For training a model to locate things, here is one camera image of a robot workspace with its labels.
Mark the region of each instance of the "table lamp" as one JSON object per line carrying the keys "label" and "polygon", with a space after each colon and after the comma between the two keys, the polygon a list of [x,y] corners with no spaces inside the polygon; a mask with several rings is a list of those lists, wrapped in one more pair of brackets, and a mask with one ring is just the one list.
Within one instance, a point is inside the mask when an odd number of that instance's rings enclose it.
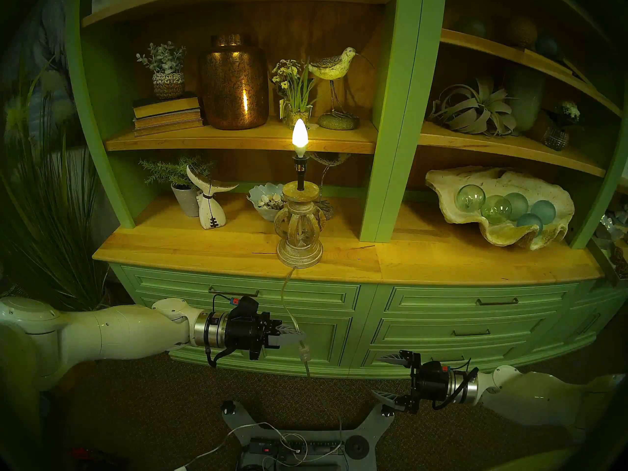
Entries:
{"label": "table lamp", "polygon": [[318,237],[325,227],[325,214],[313,204],[318,199],[318,185],[305,181],[308,131],[302,119],[295,124],[292,144],[297,180],[283,186],[286,206],[275,217],[275,232],[281,238],[277,256],[292,268],[307,268],[316,265],[323,255]]}

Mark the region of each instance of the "light bulb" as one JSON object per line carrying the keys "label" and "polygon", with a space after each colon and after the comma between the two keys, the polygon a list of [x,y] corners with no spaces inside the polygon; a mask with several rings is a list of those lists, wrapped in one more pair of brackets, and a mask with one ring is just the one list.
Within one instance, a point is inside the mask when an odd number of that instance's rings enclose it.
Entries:
{"label": "light bulb", "polygon": [[292,144],[295,146],[296,156],[303,158],[308,149],[308,130],[300,118],[296,120],[295,128],[292,130]]}

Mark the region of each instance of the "green cabinet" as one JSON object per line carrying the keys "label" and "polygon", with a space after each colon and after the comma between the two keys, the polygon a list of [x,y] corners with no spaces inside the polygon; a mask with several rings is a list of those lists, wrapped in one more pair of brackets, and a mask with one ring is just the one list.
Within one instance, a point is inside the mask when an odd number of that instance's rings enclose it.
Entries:
{"label": "green cabinet", "polygon": [[[208,275],[112,264],[134,301],[151,306],[181,297],[194,307],[230,311],[215,292],[251,294],[260,312],[290,323],[281,303],[283,280]],[[396,286],[292,280],[285,302],[307,334],[315,376],[406,378],[407,370],[378,361],[400,349],[424,361],[480,370],[527,364],[572,351],[597,333],[628,298],[603,279],[527,286]],[[205,352],[185,347],[175,360],[207,364]],[[264,350],[260,359],[235,352],[219,362],[233,369],[305,375],[298,345]]]}

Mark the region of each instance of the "brown carpet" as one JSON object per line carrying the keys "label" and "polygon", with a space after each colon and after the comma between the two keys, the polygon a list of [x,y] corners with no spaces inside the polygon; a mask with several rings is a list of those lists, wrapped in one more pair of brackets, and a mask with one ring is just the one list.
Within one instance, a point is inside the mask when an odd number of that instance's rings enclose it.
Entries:
{"label": "brown carpet", "polygon": [[[625,372],[627,322],[624,311],[593,345],[522,370],[549,372],[571,383]],[[129,471],[172,471],[223,440],[228,429],[219,405],[226,399],[240,401],[254,419],[279,429],[337,426],[299,377],[211,370],[165,354],[82,364],[74,374],[76,381],[54,398],[47,419],[58,458],[70,446],[85,446],[128,458]],[[313,383],[334,400],[346,428],[357,426],[376,403],[369,389],[403,394],[408,385],[407,380]],[[481,470],[570,443],[563,428],[519,426],[481,407],[451,405],[436,412],[425,403],[416,416],[395,416],[377,447],[378,470]],[[230,437],[190,471],[232,471],[238,456],[237,439]]]}

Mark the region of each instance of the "white pot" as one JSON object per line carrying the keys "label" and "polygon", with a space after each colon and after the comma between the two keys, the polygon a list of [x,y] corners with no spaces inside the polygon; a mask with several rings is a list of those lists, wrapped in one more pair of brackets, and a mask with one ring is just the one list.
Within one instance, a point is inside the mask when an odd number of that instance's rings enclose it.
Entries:
{"label": "white pot", "polygon": [[178,189],[174,184],[170,187],[185,215],[198,217],[198,201],[196,200],[198,190],[196,188]]}

